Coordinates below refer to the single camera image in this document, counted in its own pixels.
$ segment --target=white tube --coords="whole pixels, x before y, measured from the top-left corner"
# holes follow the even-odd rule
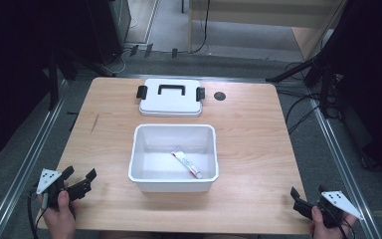
[[[176,148],[173,150],[172,155],[175,156],[179,161],[182,162],[188,169],[192,172],[192,174],[197,177],[198,179],[203,178],[203,176],[200,173],[200,170],[193,164],[192,161],[190,161],[186,156],[185,153],[182,151],[181,147]]]

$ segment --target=black equipment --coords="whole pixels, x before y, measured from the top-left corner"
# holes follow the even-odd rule
[[[326,191],[323,186],[318,187],[318,191]],[[299,212],[302,216],[312,220],[311,209],[314,206],[313,204],[306,202],[299,198],[299,193],[293,187],[290,190],[290,195],[294,200],[293,210]],[[320,197],[317,202],[318,208],[321,210],[323,216],[324,226],[327,228],[339,227],[340,222],[342,221],[343,211],[339,208],[333,206],[329,201],[324,197]]]

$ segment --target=floor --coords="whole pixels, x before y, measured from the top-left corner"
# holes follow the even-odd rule
[[[181,13],[181,1],[130,1],[131,17],[134,19],[131,26],[137,22],[136,27],[130,29],[130,36],[149,37],[138,39],[128,36],[127,43],[153,44],[152,50],[160,52],[171,52],[173,48],[178,49],[178,52],[187,51],[187,4],[188,1],[185,1],[185,11]],[[157,17],[149,21],[148,16],[154,12]],[[200,48],[203,43],[204,20],[203,16],[202,21],[193,21],[193,50]],[[206,43],[198,54],[284,62],[303,61],[291,27],[255,24],[210,22]]]

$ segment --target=gray floor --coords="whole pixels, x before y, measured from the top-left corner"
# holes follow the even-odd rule
[[[180,1],[161,0],[159,7],[163,7],[166,11],[171,11],[170,13],[172,16],[178,15],[178,17],[183,17],[180,13]],[[181,33],[179,32],[181,28],[175,30],[177,36],[183,37],[182,40],[176,35],[175,37],[167,37],[171,36],[172,33],[166,32],[170,29],[167,29],[167,25],[163,24],[166,20],[160,18],[166,18],[166,14],[162,14],[161,9],[159,8],[157,9],[154,25],[149,36],[149,42],[154,44],[153,50],[160,47],[158,49],[159,51],[169,52],[169,49],[173,48],[172,46],[176,46],[179,49],[183,47],[185,49],[186,46],[180,44],[186,44],[186,29],[182,29]],[[181,21],[182,20],[175,18],[171,19],[172,23]],[[288,34],[288,29],[281,30],[284,31],[266,35],[269,36],[269,38],[260,41],[264,43],[280,41],[284,45],[277,44],[276,47],[272,47],[270,44],[261,44],[260,48],[262,48],[263,53],[257,54],[257,57],[238,57],[238,54],[233,54],[233,56],[231,56],[230,53],[234,50],[229,51],[227,48],[223,48],[223,51],[225,51],[223,54],[221,50],[216,53],[214,51],[211,52],[212,50],[218,49],[215,47],[217,40],[215,41],[212,39],[208,42],[208,50],[200,55],[181,54],[177,58],[172,59],[169,54],[157,52],[153,52],[148,58],[144,58],[143,52],[138,52],[138,54],[133,57],[128,57],[128,55],[125,54],[124,61],[126,67],[116,76],[189,76],[189,78],[209,77],[215,78],[212,80],[263,83],[264,78],[273,77],[283,72],[289,62],[301,61],[301,56],[299,56],[298,59],[297,54],[292,53],[297,51],[294,38],[292,35]],[[271,29],[269,31],[274,33],[278,30]],[[227,47],[227,45],[232,45],[232,47],[239,46],[239,48],[242,46],[241,42],[233,43],[233,41],[230,40],[228,43],[223,44],[222,47]],[[108,67],[112,70],[122,69],[122,60],[118,58]],[[79,67],[79,72],[80,74],[77,80],[69,82],[69,89],[67,90],[67,95],[62,104],[61,111],[38,155],[37,161],[32,168],[32,173],[27,179],[26,186],[22,186],[20,198],[15,199],[14,208],[9,208],[10,215],[7,217],[8,221],[3,222],[6,226],[1,232],[1,238],[31,237],[26,209],[27,190],[30,185],[37,180],[42,168],[55,168],[58,164],[66,142],[70,136],[70,127],[75,121],[75,116],[68,115],[67,112],[77,113],[80,111],[90,83],[93,78],[96,77],[96,74],[82,67]],[[289,79],[278,84],[277,88],[280,93],[286,90],[294,93],[306,94],[306,88],[302,85],[301,80]],[[279,94],[279,96],[284,115],[287,113],[290,106],[299,99],[299,97],[285,94]],[[36,106],[35,110],[27,120],[19,127],[7,146],[0,153],[0,205],[6,192],[11,187],[11,183],[16,177],[26,155],[28,155],[30,146],[34,141],[42,122],[47,116],[48,103],[49,97],[45,97],[43,101]],[[289,122],[287,124],[288,127],[300,120],[311,109],[312,105],[309,100],[302,101],[298,104],[290,114]],[[333,132],[344,152],[345,159],[350,166],[355,181],[361,189],[361,194],[365,198],[382,235],[382,171],[371,172],[363,168],[357,149],[354,147],[354,143],[348,135],[343,123],[338,119],[330,119],[328,122],[332,125]],[[344,180],[342,180],[339,169],[336,166],[333,155],[329,149],[329,144],[324,137],[323,131],[319,126],[315,115],[310,115],[309,118],[307,118],[307,120],[305,120],[297,130],[290,135],[290,139],[308,201],[315,202],[318,199],[319,193],[317,187],[319,184],[325,184],[333,189],[340,189],[344,193],[347,192]],[[368,233],[364,233],[364,228],[360,226],[360,223],[357,223],[355,230],[357,232],[357,238],[368,238],[366,236]],[[77,238],[97,237],[98,232],[92,231],[79,231],[77,236]],[[47,231],[40,230],[40,238],[49,238]],[[299,239],[310,237],[309,235],[263,235],[262,238]]]

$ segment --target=box lid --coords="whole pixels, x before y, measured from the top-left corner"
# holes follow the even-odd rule
[[[193,80],[147,79],[137,97],[144,116],[197,117],[203,108],[204,88]]]

